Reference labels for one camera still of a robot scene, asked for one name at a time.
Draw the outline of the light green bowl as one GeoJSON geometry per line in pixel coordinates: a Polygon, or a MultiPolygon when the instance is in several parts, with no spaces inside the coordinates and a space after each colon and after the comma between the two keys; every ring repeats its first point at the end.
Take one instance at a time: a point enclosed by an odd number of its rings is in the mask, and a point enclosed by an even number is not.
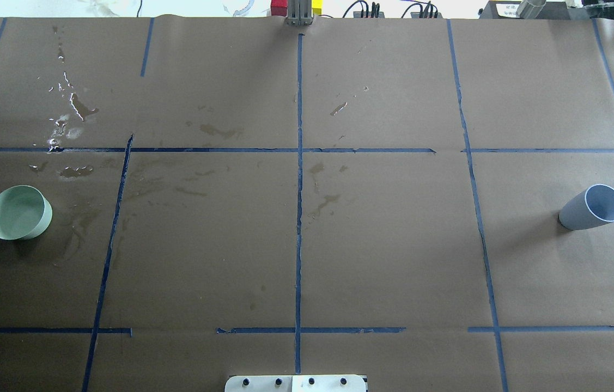
{"type": "Polygon", "coordinates": [[[46,231],[52,217],[52,205],[33,186],[13,186],[0,193],[0,239],[34,239],[46,231]]]}

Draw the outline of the blue plastic cup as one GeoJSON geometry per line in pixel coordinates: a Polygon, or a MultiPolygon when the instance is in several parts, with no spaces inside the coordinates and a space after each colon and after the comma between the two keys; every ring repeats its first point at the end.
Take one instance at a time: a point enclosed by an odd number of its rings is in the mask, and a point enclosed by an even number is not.
{"type": "Polygon", "coordinates": [[[614,188],[595,184],[561,208],[558,221],[566,229],[593,229],[614,222],[614,188]]]}

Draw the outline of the red block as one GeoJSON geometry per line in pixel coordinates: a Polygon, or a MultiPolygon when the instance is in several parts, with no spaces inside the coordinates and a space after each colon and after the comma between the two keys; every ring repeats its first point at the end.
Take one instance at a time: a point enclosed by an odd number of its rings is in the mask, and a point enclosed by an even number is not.
{"type": "Polygon", "coordinates": [[[287,10],[287,0],[270,0],[270,15],[286,17],[287,10]]]}

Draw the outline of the yellow block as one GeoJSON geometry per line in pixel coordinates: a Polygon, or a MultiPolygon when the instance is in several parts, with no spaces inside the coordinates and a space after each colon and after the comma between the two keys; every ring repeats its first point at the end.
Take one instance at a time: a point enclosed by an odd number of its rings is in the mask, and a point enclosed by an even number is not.
{"type": "Polygon", "coordinates": [[[312,12],[314,12],[314,14],[321,15],[321,13],[323,12],[324,0],[311,0],[311,2],[312,12]]]}

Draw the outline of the metal cylinder weight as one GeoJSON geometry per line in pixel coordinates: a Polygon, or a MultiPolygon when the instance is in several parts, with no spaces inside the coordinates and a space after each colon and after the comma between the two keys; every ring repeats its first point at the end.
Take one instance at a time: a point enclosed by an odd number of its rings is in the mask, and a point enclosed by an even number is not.
{"type": "Polygon", "coordinates": [[[546,3],[546,0],[523,0],[516,8],[515,14],[519,19],[536,19],[546,3]]]}

